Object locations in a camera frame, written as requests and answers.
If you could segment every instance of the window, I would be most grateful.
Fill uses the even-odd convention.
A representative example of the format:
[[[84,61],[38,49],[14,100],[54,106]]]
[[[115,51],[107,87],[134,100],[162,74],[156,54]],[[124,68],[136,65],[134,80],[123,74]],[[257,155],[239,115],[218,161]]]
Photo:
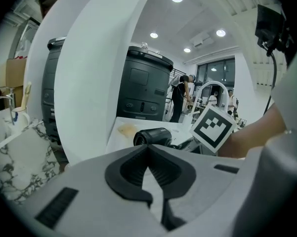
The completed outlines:
[[[197,82],[204,81],[206,75],[207,65],[201,65],[198,67],[198,79]]]
[[[225,63],[225,80],[226,82],[235,81],[235,60],[227,60]]]
[[[206,81],[220,81],[224,79],[224,62],[213,62],[208,64]]]
[[[227,88],[234,88],[235,82],[235,59],[215,61],[198,66],[197,80],[194,87],[194,95],[198,89],[208,81],[219,81]]]

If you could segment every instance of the white curved panel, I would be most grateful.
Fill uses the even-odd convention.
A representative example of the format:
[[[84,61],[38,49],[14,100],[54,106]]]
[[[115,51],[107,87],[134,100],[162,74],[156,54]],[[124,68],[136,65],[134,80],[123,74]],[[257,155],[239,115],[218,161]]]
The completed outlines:
[[[239,117],[246,119],[248,124],[255,122],[262,115],[262,113],[253,112],[256,110],[256,96],[254,86],[251,83],[252,79],[243,54],[241,52],[236,53],[234,95],[240,103],[237,109]]]
[[[90,0],[67,35],[54,99],[71,165],[105,153],[128,45],[146,1]]]
[[[50,39],[66,36],[75,19],[90,0],[57,0],[36,32],[26,63],[24,85],[32,83],[28,113],[42,119],[41,90]]]

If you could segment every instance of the black cylindrical object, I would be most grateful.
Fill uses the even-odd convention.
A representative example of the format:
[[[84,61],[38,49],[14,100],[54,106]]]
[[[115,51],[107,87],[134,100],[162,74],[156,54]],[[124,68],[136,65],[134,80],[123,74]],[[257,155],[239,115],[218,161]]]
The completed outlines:
[[[134,136],[134,146],[142,144],[158,144],[162,146],[169,146],[172,140],[171,133],[163,128],[153,128],[140,130]]]
[[[124,64],[117,116],[163,119],[173,62],[147,49],[130,46]]]
[[[54,82],[58,58],[65,39],[66,37],[60,37],[51,39],[48,42],[47,48],[49,49],[49,54],[42,80],[42,113],[46,134],[52,142],[57,141],[59,144],[60,139],[57,131],[54,110]]]

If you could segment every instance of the hand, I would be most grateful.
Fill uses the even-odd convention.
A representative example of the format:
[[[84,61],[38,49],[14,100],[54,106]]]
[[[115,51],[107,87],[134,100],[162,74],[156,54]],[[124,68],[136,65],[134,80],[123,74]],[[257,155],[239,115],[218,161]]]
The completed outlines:
[[[222,147],[218,150],[218,156],[229,158],[246,157],[250,148],[247,147],[246,139],[243,138],[242,132],[232,133]]]

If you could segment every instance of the marble surface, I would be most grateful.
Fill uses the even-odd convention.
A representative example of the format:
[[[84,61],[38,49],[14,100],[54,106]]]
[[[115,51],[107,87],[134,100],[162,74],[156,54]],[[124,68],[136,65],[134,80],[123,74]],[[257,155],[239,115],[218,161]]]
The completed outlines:
[[[59,174],[42,121],[5,139],[0,147],[0,193],[17,204]]]

